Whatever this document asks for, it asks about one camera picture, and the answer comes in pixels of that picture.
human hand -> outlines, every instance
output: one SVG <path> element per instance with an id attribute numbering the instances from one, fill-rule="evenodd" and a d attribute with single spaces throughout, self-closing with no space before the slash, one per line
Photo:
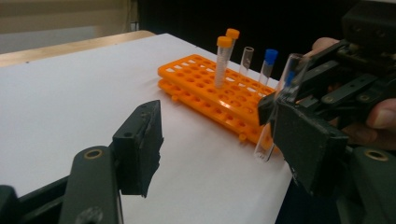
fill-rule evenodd
<path id="1" fill-rule="evenodd" d="M 305 56 L 315 55 L 338 42 L 329 37 L 319 38 Z M 396 150 L 396 99 L 378 103 L 365 123 L 353 123 L 342 131 L 349 136 L 350 144 Z"/>

orange test tube rack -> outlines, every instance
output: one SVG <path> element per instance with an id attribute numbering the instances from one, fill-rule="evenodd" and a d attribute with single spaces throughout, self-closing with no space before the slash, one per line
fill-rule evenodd
<path id="1" fill-rule="evenodd" d="M 238 134 L 241 142 L 257 144 L 262 132 L 257 105 L 274 89 L 227 68 L 224 84 L 214 84 L 216 63 L 192 54 L 158 68 L 158 86 L 172 100 L 213 119 Z"/>

table surface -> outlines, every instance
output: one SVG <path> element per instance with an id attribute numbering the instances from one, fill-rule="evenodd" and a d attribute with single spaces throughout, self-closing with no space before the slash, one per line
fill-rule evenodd
<path id="1" fill-rule="evenodd" d="M 14 61 L 0 55 L 0 184 L 22 196 L 68 175 L 78 152 L 108 146 L 139 105 L 160 100 L 160 168 L 147 198 L 121 196 L 125 223 L 275 223 L 291 179 L 282 156 L 257 161 L 253 144 L 157 86 L 161 65 L 216 55 L 172 35 L 140 34 L 147 37 L 8 54 Z"/>

test tube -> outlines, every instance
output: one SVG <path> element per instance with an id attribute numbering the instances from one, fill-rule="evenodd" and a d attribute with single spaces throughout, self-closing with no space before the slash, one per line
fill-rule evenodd
<path id="1" fill-rule="evenodd" d="M 268 80 L 270 79 L 274 63 L 277 57 L 276 49 L 267 49 L 264 55 L 264 62 L 262 63 L 262 70 L 260 71 L 259 82 L 267 86 Z"/>
<path id="2" fill-rule="evenodd" d="M 236 39 L 239 38 L 239 33 L 240 32 L 238 30 L 235 30 L 233 28 L 228 28 L 226 33 L 225 33 L 225 36 L 230 37 L 231 40 L 232 40 L 230 50 L 227 53 L 227 61 L 226 61 L 227 64 L 226 64 L 226 66 L 228 65 L 228 61 L 230 61 L 231 55 L 233 54 L 233 47 L 235 46 Z"/>
<path id="3" fill-rule="evenodd" d="M 224 83 L 225 71 L 227 69 L 227 57 L 232 45 L 232 39 L 222 35 L 218 37 L 218 58 L 216 61 L 215 87 L 221 88 Z"/>
<path id="4" fill-rule="evenodd" d="M 304 79 L 304 74 L 309 66 L 309 58 L 304 57 L 302 54 L 292 53 L 286 62 L 285 68 L 283 69 L 282 77 L 280 78 L 278 84 L 276 85 L 276 95 L 274 99 L 274 109 L 269 120 L 272 120 L 276 115 L 277 100 L 285 100 L 288 102 L 294 102 L 298 90 L 300 89 L 301 83 Z M 254 149 L 254 157 L 262 161 L 269 161 L 271 155 L 276 148 L 274 143 L 275 130 L 271 123 L 267 123 L 262 128 L 262 133 L 260 135 L 259 141 Z"/>
<path id="5" fill-rule="evenodd" d="M 254 48 L 252 47 L 245 47 L 244 53 L 242 54 L 241 59 L 241 66 L 239 67 L 239 74 L 243 76 L 248 75 L 248 69 L 251 64 L 251 59 L 253 58 Z"/>

dark background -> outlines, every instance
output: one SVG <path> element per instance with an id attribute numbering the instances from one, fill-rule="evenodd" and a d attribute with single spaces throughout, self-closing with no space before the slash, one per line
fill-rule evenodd
<path id="1" fill-rule="evenodd" d="M 290 53 L 307 53 L 320 37 L 342 39 L 342 17 L 358 0 L 163 1 L 139 0 L 139 29 L 168 33 L 217 53 L 217 38 L 240 31 L 231 61 L 246 46 L 255 49 L 250 69 L 260 72 L 266 49 L 279 51 L 273 78 L 279 79 Z"/>

